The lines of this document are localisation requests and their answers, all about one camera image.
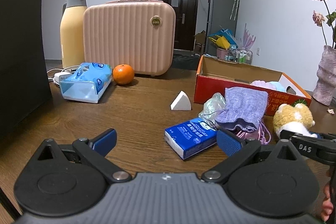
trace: doormat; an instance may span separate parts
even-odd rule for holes
[[[185,56],[182,54],[174,53],[171,68],[197,70],[201,57],[198,55]]]

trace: cardboard box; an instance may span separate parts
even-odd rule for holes
[[[278,81],[286,90],[292,88],[296,95],[251,86],[250,84],[255,80]],[[310,95],[285,73],[247,64],[201,57],[196,75],[195,103],[204,104],[215,93],[224,94],[225,88],[234,86],[266,91],[268,104],[265,114],[269,116],[273,116],[281,104],[305,103],[309,106],[311,103]]]
[[[193,53],[203,54],[203,48],[207,35],[205,31],[202,31],[195,35],[194,51]]]
[[[202,31],[198,34],[195,35],[195,40],[196,40],[196,44],[204,44],[205,43],[205,39],[207,38],[207,35],[205,33],[205,31]]]

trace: plastic bag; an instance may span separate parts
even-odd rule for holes
[[[225,99],[220,93],[215,93],[211,99],[204,104],[203,111],[198,114],[211,128],[217,128],[215,118],[222,113],[225,107]]]

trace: purple mesh bag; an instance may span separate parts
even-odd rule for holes
[[[230,131],[237,128],[245,132],[258,130],[266,110],[267,97],[265,91],[241,87],[225,89],[226,105],[215,120],[221,128]]]

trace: tissue pack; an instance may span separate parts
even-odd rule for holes
[[[59,86],[68,100],[98,103],[112,80],[110,65],[82,63],[73,75],[62,75]]]
[[[196,118],[165,130],[165,140],[182,160],[216,143],[217,131]]]

